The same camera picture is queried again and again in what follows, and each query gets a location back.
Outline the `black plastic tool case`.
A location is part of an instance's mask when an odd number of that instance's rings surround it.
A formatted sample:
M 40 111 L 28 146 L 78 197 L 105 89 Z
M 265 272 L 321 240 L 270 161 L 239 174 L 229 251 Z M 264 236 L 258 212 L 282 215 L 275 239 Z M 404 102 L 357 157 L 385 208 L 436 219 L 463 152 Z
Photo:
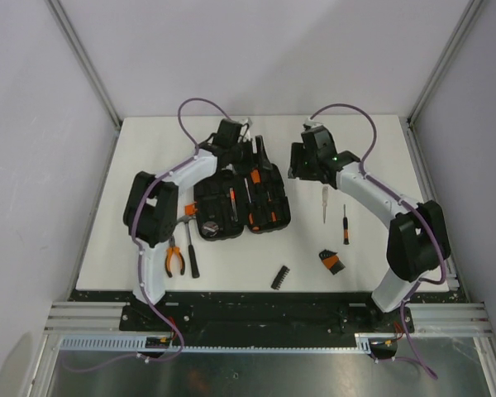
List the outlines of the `black plastic tool case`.
M 211 242 L 232 239 L 239 237 L 245 230 L 254 234 L 275 232 L 290 224 L 291 210 L 279 168 L 273 164 L 271 171 L 258 170 L 260 172 L 259 205 L 251 201 L 250 173 L 239 175 L 233 170 L 219 170 L 193 187 L 193 202 L 186 205 L 184 211 L 196 220 L 199 235 L 204 240 Z M 232 219 L 230 187 L 235 190 L 238 222 Z M 250 212 L 254 213 L 260 225 L 259 231 L 250 229 Z M 201 227 L 207 221 L 219 225 L 220 231 L 216 236 L 205 237 L 202 234 Z

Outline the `orange handled screwdriver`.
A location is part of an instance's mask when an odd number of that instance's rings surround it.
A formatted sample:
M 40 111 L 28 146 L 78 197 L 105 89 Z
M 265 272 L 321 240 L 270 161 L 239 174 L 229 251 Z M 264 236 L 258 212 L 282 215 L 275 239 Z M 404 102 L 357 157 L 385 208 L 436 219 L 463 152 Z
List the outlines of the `orange handled screwdriver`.
M 260 204 L 260 172 L 258 169 L 253 169 L 250 172 L 250 197 L 255 205 Z

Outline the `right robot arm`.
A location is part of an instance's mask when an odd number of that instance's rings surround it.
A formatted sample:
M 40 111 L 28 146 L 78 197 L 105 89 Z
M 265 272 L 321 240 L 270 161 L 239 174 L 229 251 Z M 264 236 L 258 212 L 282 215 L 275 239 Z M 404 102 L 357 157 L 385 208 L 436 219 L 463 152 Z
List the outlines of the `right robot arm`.
M 441 206 L 401 194 L 368 172 L 363 160 L 338 151 L 332 134 L 319 123 L 305 124 L 301 140 L 291 146 L 289 178 L 319 181 L 353 198 L 388 230 L 389 268 L 370 294 L 365 323 L 383 332 L 394 311 L 408 302 L 420 284 L 442 285 L 451 246 Z

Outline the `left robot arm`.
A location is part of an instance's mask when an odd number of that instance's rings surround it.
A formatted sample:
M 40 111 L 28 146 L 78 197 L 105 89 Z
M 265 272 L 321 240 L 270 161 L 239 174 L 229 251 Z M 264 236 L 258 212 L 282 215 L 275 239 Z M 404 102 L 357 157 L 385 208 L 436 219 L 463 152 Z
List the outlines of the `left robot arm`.
M 165 324 L 166 311 L 157 303 L 164 297 L 167 270 L 160 260 L 167 257 L 169 239 L 178 219 L 179 197 L 202 180 L 228 166 L 237 172 L 250 171 L 257 165 L 271 166 L 263 137 L 248 136 L 251 121 L 220 121 L 218 129 L 206 141 L 196 143 L 186 160 L 156 174 L 141 171 L 132 181 L 123 213 L 132 241 L 138 247 L 137 282 L 133 289 L 142 304 L 137 320 L 154 331 Z

